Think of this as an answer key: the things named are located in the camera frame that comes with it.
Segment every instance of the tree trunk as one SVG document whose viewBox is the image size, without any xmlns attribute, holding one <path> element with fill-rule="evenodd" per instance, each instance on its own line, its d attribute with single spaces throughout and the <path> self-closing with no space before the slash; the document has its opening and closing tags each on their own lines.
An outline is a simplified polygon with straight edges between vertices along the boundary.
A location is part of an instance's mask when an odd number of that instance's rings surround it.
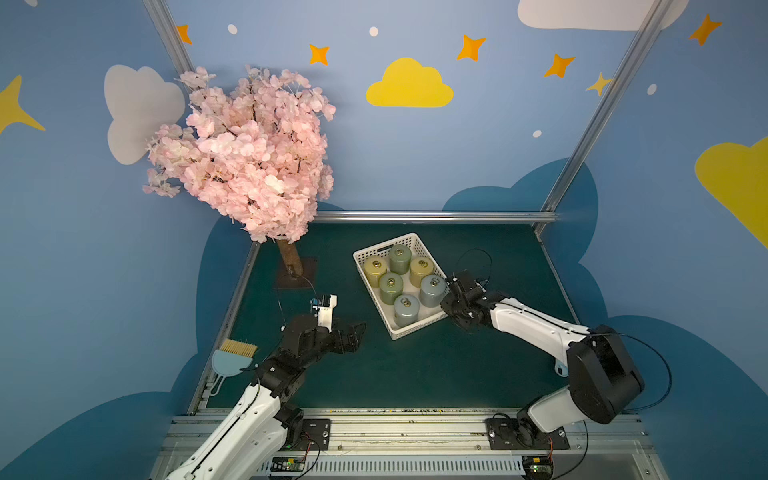
<svg viewBox="0 0 768 480">
<path fill-rule="evenodd" d="M 283 257 L 286 272 L 293 277 L 302 276 L 304 274 L 304 267 L 299 258 L 299 251 L 296 250 L 296 242 L 288 243 L 288 240 L 278 240 L 277 248 L 280 249 L 280 255 Z"/>
</svg>

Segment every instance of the dark green table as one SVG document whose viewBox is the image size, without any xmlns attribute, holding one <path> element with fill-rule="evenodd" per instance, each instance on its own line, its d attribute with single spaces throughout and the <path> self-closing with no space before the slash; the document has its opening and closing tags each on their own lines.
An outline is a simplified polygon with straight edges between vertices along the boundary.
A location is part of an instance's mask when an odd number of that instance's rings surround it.
<svg viewBox="0 0 768 480">
<path fill-rule="evenodd" d="M 339 298 L 334 317 L 343 323 L 368 323 L 357 353 L 329 353 L 311 366 L 294 396 L 297 406 L 312 407 L 520 407 L 554 391 L 565 380 L 554 360 L 507 333 L 481 328 L 467 333 L 449 318 L 392 341 L 360 279 L 353 252 L 406 233 L 417 233 L 440 267 L 449 273 L 468 268 L 487 275 L 488 288 L 501 290 L 557 318 L 573 321 L 547 260 L 528 225 L 311 224 L 298 243 L 304 257 L 317 257 L 319 295 Z M 280 339 L 282 320 L 274 279 L 280 253 L 262 245 L 230 338 L 259 346 L 257 362 Z M 287 290 L 280 299 L 288 321 L 308 313 L 312 290 Z M 227 379 L 211 408 L 231 407 L 251 375 Z"/>
</svg>

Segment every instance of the white cloud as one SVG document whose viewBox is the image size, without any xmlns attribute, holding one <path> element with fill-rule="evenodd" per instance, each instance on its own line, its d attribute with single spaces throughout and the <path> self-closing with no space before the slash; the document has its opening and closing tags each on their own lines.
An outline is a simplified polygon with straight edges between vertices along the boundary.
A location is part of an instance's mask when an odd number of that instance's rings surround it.
<svg viewBox="0 0 768 480">
<path fill-rule="evenodd" d="M 135 164 L 147 153 L 147 142 L 162 124 L 175 124 L 184 114 L 184 94 L 153 69 L 138 71 L 114 65 L 104 77 L 104 98 L 114 119 L 107 141 L 115 159 Z"/>
<path fill-rule="evenodd" d="M 635 31 L 654 0 L 520 0 L 518 17 L 533 28 Z M 666 28 L 677 20 L 688 0 L 673 0 L 662 21 Z"/>
</svg>

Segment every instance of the green canister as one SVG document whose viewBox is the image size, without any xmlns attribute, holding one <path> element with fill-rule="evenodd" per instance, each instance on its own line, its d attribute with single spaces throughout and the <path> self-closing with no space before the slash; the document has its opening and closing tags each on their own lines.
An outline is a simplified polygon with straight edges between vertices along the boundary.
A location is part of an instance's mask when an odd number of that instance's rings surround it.
<svg viewBox="0 0 768 480">
<path fill-rule="evenodd" d="M 400 328 L 419 321 L 419 300 L 413 295 L 401 295 L 395 300 L 395 323 Z"/>
<path fill-rule="evenodd" d="M 387 305 L 395 303 L 395 299 L 402 295 L 402 277 L 396 273 L 385 273 L 379 278 L 379 296 Z"/>
<path fill-rule="evenodd" d="M 448 292 L 445 280 L 437 275 L 428 275 L 422 279 L 422 289 L 419 292 L 419 300 L 423 306 L 432 308 L 442 302 L 443 297 Z"/>
<path fill-rule="evenodd" d="M 411 265 L 411 249 L 405 245 L 393 245 L 389 249 L 389 269 L 399 275 L 408 273 Z"/>
</svg>

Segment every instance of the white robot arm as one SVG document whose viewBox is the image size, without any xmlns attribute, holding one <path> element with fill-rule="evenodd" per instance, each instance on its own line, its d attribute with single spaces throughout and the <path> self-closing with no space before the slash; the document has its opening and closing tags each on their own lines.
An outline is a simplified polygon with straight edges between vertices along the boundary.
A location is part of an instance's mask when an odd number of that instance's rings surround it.
<svg viewBox="0 0 768 480">
<path fill-rule="evenodd" d="M 287 442 L 296 444 L 303 413 L 288 404 L 304 383 L 306 367 L 325 353 L 355 352 L 366 324 L 342 334 L 333 321 L 336 295 L 313 300 L 314 315 L 299 315 L 274 355 L 259 365 L 230 414 L 167 480 L 247 480 Z M 305 472 L 295 471 L 297 475 Z"/>
<path fill-rule="evenodd" d="M 487 291 L 466 270 L 448 279 L 444 311 L 464 329 L 486 325 L 515 335 L 552 355 L 568 386 L 518 412 L 516 437 L 534 445 L 562 425 L 583 419 L 609 423 L 645 389 L 621 338 L 607 326 L 589 329 Z"/>
</svg>

